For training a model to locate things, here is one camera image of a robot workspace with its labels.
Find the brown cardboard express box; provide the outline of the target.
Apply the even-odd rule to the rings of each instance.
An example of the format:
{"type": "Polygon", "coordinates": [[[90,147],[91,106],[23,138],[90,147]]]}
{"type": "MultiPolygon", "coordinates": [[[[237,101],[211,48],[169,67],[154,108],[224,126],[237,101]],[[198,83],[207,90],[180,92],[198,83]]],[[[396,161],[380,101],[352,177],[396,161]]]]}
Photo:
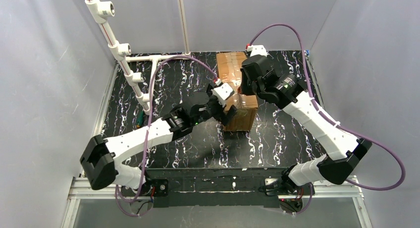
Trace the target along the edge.
{"type": "Polygon", "coordinates": [[[234,95],[227,101],[225,111],[235,106],[237,111],[232,120],[224,127],[224,131],[250,131],[259,108],[256,96],[240,94],[238,89],[242,83],[240,71],[242,62],[247,59],[244,52],[217,53],[217,72],[224,83],[234,90],[234,95]]]}

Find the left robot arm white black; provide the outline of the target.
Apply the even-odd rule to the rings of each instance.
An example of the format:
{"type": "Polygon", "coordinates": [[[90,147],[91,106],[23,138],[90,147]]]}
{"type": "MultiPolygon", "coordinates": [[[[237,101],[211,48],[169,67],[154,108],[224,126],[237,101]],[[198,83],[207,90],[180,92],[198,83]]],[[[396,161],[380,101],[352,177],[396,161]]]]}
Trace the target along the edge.
{"type": "Polygon", "coordinates": [[[228,83],[211,83],[206,92],[194,93],[151,125],[119,136],[92,137],[80,158],[91,188],[101,190],[115,184],[138,189],[146,182],[145,172],[123,162],[151,147],[182,138],[196,125],[211,118],[227,125],[236,113],[235,106],[225,111],[227,101],[234,93],[228,83]]]}

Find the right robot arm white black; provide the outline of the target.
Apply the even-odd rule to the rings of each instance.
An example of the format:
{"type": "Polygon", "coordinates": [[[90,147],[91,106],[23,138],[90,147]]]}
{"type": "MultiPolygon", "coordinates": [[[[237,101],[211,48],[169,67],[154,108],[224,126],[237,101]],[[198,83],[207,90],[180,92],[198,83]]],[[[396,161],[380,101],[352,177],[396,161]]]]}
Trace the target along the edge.
{"type": "Polygon", "coordinates": [[[321,180],[343,184],[372,143],[339,129],[337,122],[325,120],[320,115],[321,107],[304,88],[304,80],[272,68],[266,56],[244,60],[241,72],[241,94],[256,95],[276,105],[296,119],[326,151],[319,158],[285,170],[281,183],[290,188],[321,180]]]}

